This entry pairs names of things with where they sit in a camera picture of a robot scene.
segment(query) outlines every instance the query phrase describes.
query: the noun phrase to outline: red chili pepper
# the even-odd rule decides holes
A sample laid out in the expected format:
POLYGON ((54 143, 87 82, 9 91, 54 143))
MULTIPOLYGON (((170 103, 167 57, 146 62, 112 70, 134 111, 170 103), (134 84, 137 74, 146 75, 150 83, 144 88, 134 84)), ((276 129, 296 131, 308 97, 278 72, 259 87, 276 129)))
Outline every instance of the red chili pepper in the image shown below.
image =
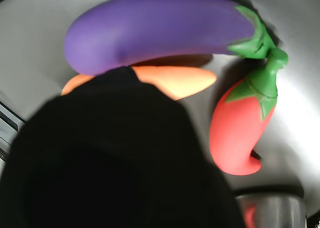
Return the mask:
POLYGON ((251 152, 277 103, 276 74, 288 55, 273 48, 267 64, 231 87, 218 102, 211 121, 209 146, 216 165, 231 175, 245 176, 261 168, 251 152))

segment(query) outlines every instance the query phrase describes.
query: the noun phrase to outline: eggplant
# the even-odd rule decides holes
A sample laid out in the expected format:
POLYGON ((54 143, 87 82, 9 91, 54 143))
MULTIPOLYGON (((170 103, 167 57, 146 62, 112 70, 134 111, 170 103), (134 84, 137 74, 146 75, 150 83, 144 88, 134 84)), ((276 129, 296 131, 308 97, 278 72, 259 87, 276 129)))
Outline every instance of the eggplant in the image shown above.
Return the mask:
POLYGON ((78 73, 96 76, 168 56, 263 59, 270 46, 258 15, 231 0, 110 0, 74 21, 64 54, 78 73))

